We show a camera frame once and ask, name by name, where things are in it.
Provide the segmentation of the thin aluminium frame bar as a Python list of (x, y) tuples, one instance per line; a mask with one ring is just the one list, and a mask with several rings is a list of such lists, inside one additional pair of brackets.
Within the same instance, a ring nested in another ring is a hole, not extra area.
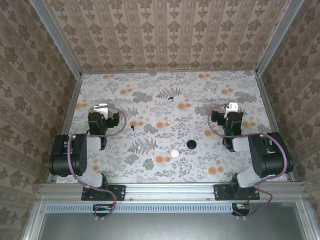
[(111, 71), (83, 71), (81, 75), (99, 75), (99, 74), (133, 74), (133, 73), (179, 73), (179, 72), (237, 72), (254, 71), (255, 68), (220, 68), (220, 69), (153, 69), (153, 70), (111, 70)]

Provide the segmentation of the aluminium table side rail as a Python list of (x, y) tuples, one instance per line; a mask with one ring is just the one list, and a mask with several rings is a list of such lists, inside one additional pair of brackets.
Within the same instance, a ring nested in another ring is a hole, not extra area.
[(69, 107), (65, 116), (65, 120), (64, 120), (64, 124), (61, 130), (61, 135), (67, 135), (70, 131), (71, 128), (71, 124), (72, 124), (72, 119), (73, 119), (73, 115), (76, 109), (76, 105), (77, 105), (77, 101), (78, 101), (78, 97), (80, 94), (80, 90), (81, 90), (81, 86), (82, 86), (82, 76), (80, 76), (79, 79), (76, 80), (75, 85), (74, 85), (74, 90), (69, 102)]
[(263, 78), (260, 76), (260, 75), (255, 75), (255, 79), (256, 79), (256, 82), (257, 82), (257, 86), (259, 88), (259, 91), (260, 91), (260, 96), (262, 98), (262, 101), (263, 101), (263, 105), (264, 105), (264, 108), (265, 108), (265, 111), (266, 111), (266, 115), (268, 117), (268, 121), (269, 121), (269, 124), (270, 124), (270, 128), (273, 132), (279, 132), (279, 127), (278, 127), (278, 124), (277, 124), (277, 121), (276, 121), (276, 118), (275, 118), (275, 115), (274, 115), (274, 112), (273, 112), (273, 109), (272, 109), (272, 105), (271, 105), (271, 102), (270, 102), (270, 99), (268, 97), (268, 93), (267, 93), (267, 90), (266, 90), (266, 87), (264, 85), (264, 82), (263, 82)]

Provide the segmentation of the metal sheet panel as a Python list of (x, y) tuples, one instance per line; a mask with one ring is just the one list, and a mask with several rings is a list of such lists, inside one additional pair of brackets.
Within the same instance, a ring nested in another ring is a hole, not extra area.
[(291, 210), (243, 220), (219, 213), (49, 213), (39, 240), (307, 240)]

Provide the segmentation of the small black electronics box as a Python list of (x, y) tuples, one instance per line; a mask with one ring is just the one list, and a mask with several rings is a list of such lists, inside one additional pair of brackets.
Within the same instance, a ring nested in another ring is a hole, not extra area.
[(92, 207), (92, 214), (96, 218), (105, 218), (110, 213), (112, 208), (112, 204), (94, 204)]
[(236, 217), (247, 216), (250, 212), (250, 205), (248, 203), (233, 203), (232, 215)]

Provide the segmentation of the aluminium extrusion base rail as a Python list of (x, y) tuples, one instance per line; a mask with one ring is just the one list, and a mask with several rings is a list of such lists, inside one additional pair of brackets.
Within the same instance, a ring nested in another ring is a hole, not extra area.
[[(223, 182), (190, 182), (190, 183), (125, 183), (123, 203), (205, 203), (215, 202), (214, 186)], [(269, 199), (265, 193), (272, 194), (273, 202), (295, 203), (306, 201), (308, 195), (303, 183), (292, 181), (267, 181), (259, 186), (260, 199), (264, 203)], [(47, 203), (80, 203), (83, 187), (75, 183), (44, 183), (36, 195), (37, 201)]]

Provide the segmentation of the aluminium frame post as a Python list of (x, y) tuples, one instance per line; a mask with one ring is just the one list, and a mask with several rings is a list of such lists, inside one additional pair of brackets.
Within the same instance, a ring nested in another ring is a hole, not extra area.
[(58, 26), (56, 25), (54, 18), (51, 16), (50, 11), (45, 6), (44, 1), (30, 0), (30, 3), (32, 4), (33, 8), (35, 9), (42, 23), (44, 24), (46, 30), (50, 34), (52, 40), (54, 41), (59, 52), (64, 58), (73, 76), (77, 81), (80, 80), (82, 75), (80, 66), (77, 63), (76, 58), (73, 56), (71, 48), (68, 46), (66, 40), (63, 37), (63, 34), (61, 33)]
[(275, 28), (272, 37), (270, 38), (258, 64), (256, 67), (256, 73), (261, 76), (266, 70), (270, 60), (274, 56), (277, 48), (287, 33), (290, 25), (292, 24), (295, 16), (300, 10), (304, 0), (289, 0), (288, 5), (279, 20), (277, 27)]

